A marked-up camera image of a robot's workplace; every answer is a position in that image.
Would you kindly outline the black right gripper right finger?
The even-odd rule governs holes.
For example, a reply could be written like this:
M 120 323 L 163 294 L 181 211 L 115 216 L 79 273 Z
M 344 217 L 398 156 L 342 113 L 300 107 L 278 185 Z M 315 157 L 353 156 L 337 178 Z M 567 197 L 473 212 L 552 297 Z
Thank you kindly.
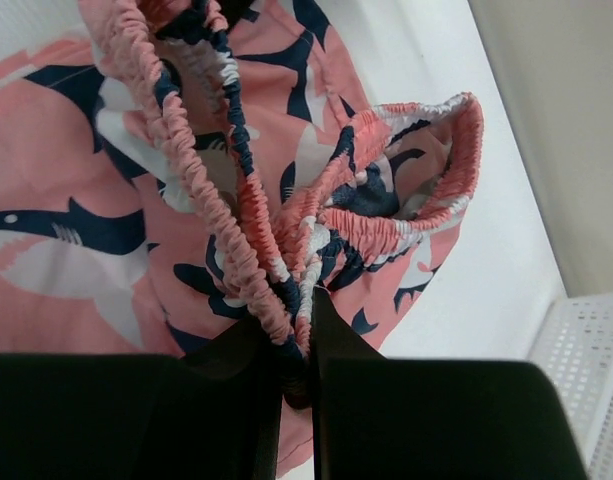
M 388 359 L 315 294 L 318 479 L 583 479 L 554 385 L 535 364 Z

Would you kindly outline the pink shark print shorts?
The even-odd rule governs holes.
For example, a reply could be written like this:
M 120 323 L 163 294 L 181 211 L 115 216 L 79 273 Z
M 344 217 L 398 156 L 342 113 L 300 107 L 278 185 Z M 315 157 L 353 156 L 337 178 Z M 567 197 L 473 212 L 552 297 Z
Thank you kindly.
M 370 106 L 313 1 L 83 1 L 0 60 L 0 352 L 181 356 L 249 314 L 289 379 L 314 289 L 379 346 L 455 245 L 476 97 Z

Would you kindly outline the white plastic basket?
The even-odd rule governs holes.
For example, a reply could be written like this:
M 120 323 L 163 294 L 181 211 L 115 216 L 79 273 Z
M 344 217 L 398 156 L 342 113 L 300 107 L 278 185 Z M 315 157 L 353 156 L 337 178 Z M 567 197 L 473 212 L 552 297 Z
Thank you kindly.
M 529 359 L 555 385 L 592 479 L 613 479 L 613 293 L 560 299 Z

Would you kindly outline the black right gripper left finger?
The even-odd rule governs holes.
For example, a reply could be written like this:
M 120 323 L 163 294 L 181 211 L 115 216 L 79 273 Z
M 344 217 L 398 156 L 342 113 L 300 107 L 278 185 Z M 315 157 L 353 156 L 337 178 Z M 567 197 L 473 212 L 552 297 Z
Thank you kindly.
M 271 479 L 305 377 L 253 319 L 181 358 L 0 353 L 0 479 Z

